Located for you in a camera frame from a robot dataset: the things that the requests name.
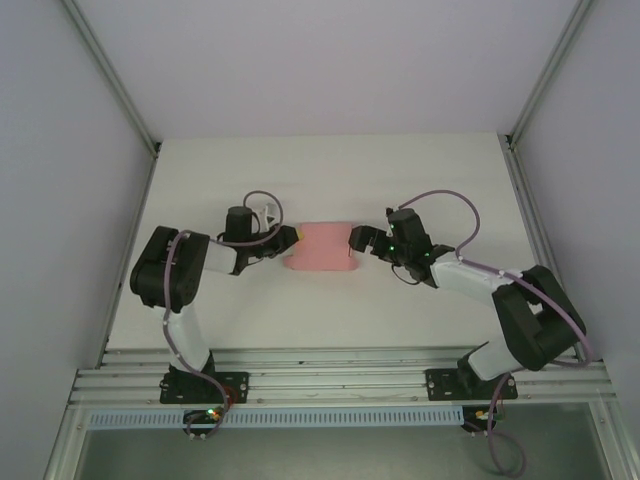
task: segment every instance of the cable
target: cable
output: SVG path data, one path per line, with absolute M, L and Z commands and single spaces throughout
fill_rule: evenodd
M 502 410 L 502 419 L 506 420 L 507 419 L 507 408 L 504 406 L 504 398 L 502 398 L 502 395 L 500 395 L 499 400 L 500 400 L 500 409 Z
M 207 417 L 206 413 L 196 413 L 195 415 L 191 415 L 189 417 L 189 420 L 187 420 L 187 428 L 186 428 L 187 435 L 189 435 L 189 438 L 195 437 L 195 434 L 191 433 L 191 427 L 193 427 L 193 424 L 196 423 L 196 420 L 201 420 L 201 419 L 204 419 L 206 417 Z
M 417 195 L 417 196 L 413 197 L 412 199 L 406 201 L 405 203 L 400 205 L 398 207 L 398 209 L 406 208 L 407 206 L 409 206 L 412 203 L 420 200 L 421 198 L 428 197 L 428 196 L 431 196 L 431 195 L 436 195 L 436 194 L 452 195 L 454 197 L 457 197 L 457 198 L 461 199 L 462 201 L 464 201 L 469 206 L 469 208 L 471 208 L 471 211 L 473 212 L 473 215 L 475 217 L 476 226 L 473 229 L 473 233 L 471 233 L 471 235 L 467 239 L 465 239 L 462 243 L 460 243 L 460 245 L 458 245 L 456 247 L 456 249 L 455 249 L 455 255 L 458 258 L 458 260 L 461 263 L 469 265 L 470 267 L 478 268 L 480 270 L 484 270 L 484 271 L 493 273 L 495 275 L 507 277 L 508 279 L 516 282 L 521 287 L 529 290 L 531 293 L 536 295 L 540 300 L 542 300 L 547 305 L 549 305 L 553 310 L 556 311 L 556 313 L 558 313 L 558 315 L 560 315 L 560 317 L 565 322 L 567 322 L 567 324 L 569 325 L 571 330 L 573 330 L 573 332 L 576 334 L 576 337 L 578 338 L 578 340 L 582 344 L 582 346 L 584 348 L 584 352 L 585 352 L 585 359 L 583 361 L 581 361 L 581 362 L 553 361 L 552 363 L 554 363 L 555 365 L 560 365 L 560 366 L 564 366 L 564 367 L 573 367 L 573 368 L 581 368 L 581 367 L 586 367 L 587 365 L 589 365 L 591 363 L 591 361 L 593 360 L 593 357 L 594 357 L 594 353 L 593 353 L 593 349 L 591 348 L 591 344 L 587 340 L 587 337 L 582 332 L 582 330 L 580 330 L 580 327 L 578 327 L 578 325 L 573 320 L 573 318 L 571 318 L 571 315 L 569 315 L 562 307 L 560 307 L 560 305 L 558 305 L 553 299 L 549 298 L 549 296 L 547 296 L 544 292 L 540 291 L 539 289 L 537 289 L 536 287 L 534 287 L 530 283 L 525 282 L 520 277 L 517 277 L 516 275 L 513 275 L 513 274 L 511 274 L 509 272 L 505 272 L 503 270 L 498 270 L 497 268 L 491 267 L 489 265 L 484 265 L 482 263 L 473 262 L 471 260 L 466 260 L 462 256 L 462 249 L 464 247 L 466 247 L 467 245 L 469 245 L 476 238 L 476 236 L 478 235 L 478 232 L 480 231 L 480 213 L 478 212 L 478 209 L 476 208 L 476 206 L 473 204 L 473 202 L 471 200 L 469 200 L 463 194 L 455 192 L 453 190 L 446 190 L 446 189 L 431 190 L 431 191 L 428 191 L 428 192 L 421 193 L 420 195 Z M 500 380 L 498 382 L 498 385 L 496 386 L 496 389 L 493 392 L 493 396 L 491 397 L 491 403 L 489 404 L 489 422 L 488 422 L 488 425 L 487 425 L 487 439 L 488 439 L 488 442 L 489 442 L 489 453 L 491 454 L 491 459 L 493 460 L 493 463 L 496 466 L 496 468 L 498 469 L 498 471 L 502 475 L 504 475 L 504 476 L 506 476 L 508 478 L 519 478 L 520 476 L 522 476 L 522 474 L 524 474 L 524 472 L 525 472 L 525 470 L 527 468 L 527 456 L 526 456 L 524 447 L 512 435 L 509 435 L 508 433 L 503 433 L 503 432 L 494 432 L 493 431 L 493 427 L 492 427 L 493 411 L 496 408 L 496 405 L 497 405 L 497 402 L 498 402 L 498 397 L 500 396 L 500 392 L 502 390 L 502 387 L 504 386 L 505 382 L 509 379 L 509 375 L 510 375 L 509 373 L 505 373 L 500 378 Z M 500 460 L 498 459 L 498 456 L 497 456 L 497 453 L 496 453 L 496 450 L 495 450 L 495 445 L 493 443 L 494 435 L 497 435 L 497 436 L 500 436 L 500 437 L 503 437 L 503 438 L 506 438 L 506 439 L 510 440 L 520 450 L 520 453 L 521 453 L 521 456 L 522 456 L 522 465 L 521 465 L 520 469 L 517 472 L 509 472 L 509 471 L 507 471 L 502 466 L 502 464 L 500 463 Z
M 447 194 L 447 195 L 453 195 L 454 197 L 458 197 L 459 199 L 463 200 L 473 211 L 473 215 L 476 220 L 476 226 L 473 230 L 473 233 L 467 239 L 465 239 L 462 243 L 460 243 L 460 245 L 456 247 L 455 254 L 458 260 L 460 260 L 461 263 L 469 265 L 470 267 L 478 268 L 480 270 L 493 273 L 494 275 L 505 276 L 508 279 L 516 282 L 518 285 L 522 286 L 523 288 L 526 288 L 531 293 L 536 295 L 540 300 L 542 300 L 547 305 L 549 305 L 553 310 L 556 311 L 558 315 L 560 315 L 560 317 L 565 322 L 567 322 L 571 330 L 573 330 L 573 332 L 576 334 L 576 337 L 578 337 L 578 340 L 584 347 L 584 351 L 585 351 L 585 359 L 582 362 L 568 363 L 568 362 L 562 362 L 562 361 L 554 361 L 552 363 L 556 365 L 569 366 L 569 367 L 586 367 L 587 365 L 589 365 L 593 361 L 593 357 L 594 357 L 593 348 L 591 348 L 591 344 L 589 343 L 589 340 L 587 340 L 587 337 L 582 332 L 582 330 L 580 330 L 580 327 L 578 327 L 578 325 L 573 320 L 573 318 L 571 318 L 571 315 L 569 315 L 560 305 L 558 305 L 554 300 L 549 298 L 544 292 L 538 290 L 536 287 L 534 287 L 530 283 L 525 282 L 520 277 L 517 277 L 509 272 L 505 272 L 504 270 L 499 270 L 497 268 L 491 267 L 489 265 L 484 265 L 482 263 L 467 260 L 462 256 L 462 249 L 467 245 L 469 245 L 478 236 L 478 232 L 480 231 L 480 213 L 478 212 L 478 209 L 476 208 L 476 206 L 473 204 L 471 200 L 469 200 L 463 194 L 454 192 L 453 190 L 431 190 L 429 192 L 425 192 L 416 197 L 413 197 L 411 200 L 403 203 L 398 208 L 399 209 L 405 208 L 411 205 L 412 203 L 420 200 L 421 198 L 424 198 L 430 195 L 435 195 L 435 194 Z
M 215 240 L 211 238 L 209 240 L 210 242 L 217 243 L 218 245 L 223 245 L 225 247 L 255 247 L 256 245 L 262 245 L 263 243 L 268 242 L 278 234 L 278 232 L 282 228 L 282 225 L 284 224 L 284 209 L 282 208 L 282 203 L 280 203 L 280 200 L 278 200 L 278 197 L 276 197 L 273 193 L 269 193 L 265 190 L 251 190 L 242 199 L 242 205 L 246 207 L 247 200 L 249 200 L 249 198 L 253 195 L 266 195 L 267 197 L 271 198 L 274 202 L 276 202 L 276 205 L 278 206 L 278 211 L 280 213 L 280 220 L 276 224 L 276 227 L 273 230 L 273 232 L 271 232 L 269 235 L 267 235 L 266 237 L 260 240 L 253 240 L 251 242 L 224 242 L 217 238 Z
M 224 416 L 226 415 L 227 411 L 229 410 L 229 400 L 227 399 L 227 392 L 225 391 L 225 389 L 222 386 L 222 384 L 220 382 L 218 382 L 215 378 L 207 375 L 206 373 L 202 373 L 202 372 L 196 370 L 195 368 L 193 368 L 191 365 L 189 365 L 187 363 L 187 361 L 182 357 L 182 355 L 178 351 L 178 347 L 176 346 L 175 342 L 173 341 L 173 338 L 171 338 L 171 333 L 169 332 L 169 317 L 171 316 L 171 288 L 170 288 L 170 285 L 171 285 L 171 265 L 173 263 L 173 257 L 175 257 L 176 250 L 178 248 L 178 244 L 180 243 L 180 240 L 182 240 L 184 237 L 186 237 L 190 233 L 191 232 L 189 230 L 183 230 L 180 233 L 178 233 L 178 235 L 176 235 L 175 238 L 173 239 L 173 241 L 171 242 L 171 247 L 169 247 L 169 253 L 167 254 L 167 263 L 166 263 L 166 265 L 164 267 L 164 283 L 163 283 L 163 287 L 164 287 L 165 311 L 164 311 L 164 316 L 162 318 L 162 332 L 164 333 L 164 338 L 167 340 L 167 343 L 169 344 L 169 348 L 171 349 L 171 351 L 173 352 L 175 357 L 178 359 L 178 361 L 182 364 L 182 366 L 189 373 L 195 375 L 196 377 L 200 377 L 200 378 L 206 380 L 207 382 L 211 383 L 214 387 L 216 387 L 218 389 L 218 391 L 220 392 L 220 395 L 222 395 L 223 411 L 220 414 L 220 419 L 216 422 L 216 424 L 213 426 L 213 428 L 205 436 L 205 438 L 208 438 L 211 435 L 213 435 L 215 432 L 218 431 L 218 429 L 222 425 L 222 420 L 224 420 Z M 192 424 L 193 424 L 193 422 L 187 423 L 187 434 L 189 434 L 189 435 L 191 435 L 191 425 Z
M 396 272 L 396 266 L 395 265 L 391 265 L 391 271 L 393 272 L 393 274 L 396 276 L 396 278 L 398 280 L 400 280 L 401 282 L 406 283 L 407 285 L 411 285 L 412 287 L 415 287 L 416 285 L 420 285 L 421 282 L 415 281 L 415 282 L 410 282 L 408 280 L 405 280 L 404 278 L 402 278 L 400 275 L 398 275 L 398 272 Z

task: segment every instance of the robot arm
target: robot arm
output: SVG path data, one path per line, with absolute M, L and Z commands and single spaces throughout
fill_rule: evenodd
M 188 372 L 178 359 L 179 354 L 193 369 L 213 370 L 213 359 L 200 331 L 193 301 L 198 292 L 203 270 L 239 275 L 251 258 L 272 258 L 298 241 L 295 228 L 282 225 L 274 235 L 275 227 L 252 233 L 254 213 L 247 207 L 229 209 L 226 230 L 219 235 L 223 242 L 248 244 L 230 247 L 212 242 L 208 235 L 191 233 L 180 241 L 172 261 L 169 278 L 171 312 L 167 327 L 172 348 L 171 366 Z M 164 272 L 167 254 L 178 230 L 157 227 L 149 239 L 132 273 L 130 286 L 142 303 L 153 308 L 158 318 L 165 314 Z
M 456 291 L 495 308 L 502 336 L 469 352 L 458 362 L 457 376 L 467 388 L 501 374 L 526 368 L 540 370 L 577 342 L 573 330 L 549 305 L 502 274 L 474 268 L 456 258 L 454 249 L 434 245 L 420 217 L 409 208 L 387 210 L 389 230 L 358 226 L 352 230 L 352 249 L 371 254 L 432 288 Z M 510 271 L 554 300 L 586 331 L 582 319 L 550 270 L 536 265 Z

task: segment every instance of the white wall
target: white wall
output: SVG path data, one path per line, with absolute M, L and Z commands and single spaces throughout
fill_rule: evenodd
M 0 465 L 44 473 L 150 159 L 53 1 L 0 15 Z
M 80 0 L 158 138 L 508 133 L 575 0 Z
M 637 441 L 638 25 L 637 0 L 599 2 L 520 145 L 562 277 L 604 355 Z

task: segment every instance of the white ceiling panel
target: white ceiling panel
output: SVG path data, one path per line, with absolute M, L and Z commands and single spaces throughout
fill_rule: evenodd
M 574 0 L 81 0 L 158 139 L 508 132 Z

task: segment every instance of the white table surface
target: white table surface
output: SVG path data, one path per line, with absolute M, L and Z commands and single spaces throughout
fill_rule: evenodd
M 222 138 L 164 142 L 135 242 L 133 266 L 165 225 L 215 236 L 228 207 L 264 189 L 285 223 L 349 221 L 385 227 L 385 207 L 448 188 L 477 205 L 480 234 L 466 256 L 527 268 L 533 255 L 498 138 L 493 133 Z M 260 198 L 253 206 L 260 206 Z M 456 245 L 473 216 L 453 197 L 415 205 L 434 243 Z M 282 258 L 239 277 L 204 272 L 196 311 L 215 348 L 477 345 L 499 334 L 495 312 L 456 293 L 397 280 L 358 254 L 353 272 L 297 272 Z M 108 348 L 166 348 L 159 319 L 127 284 Z

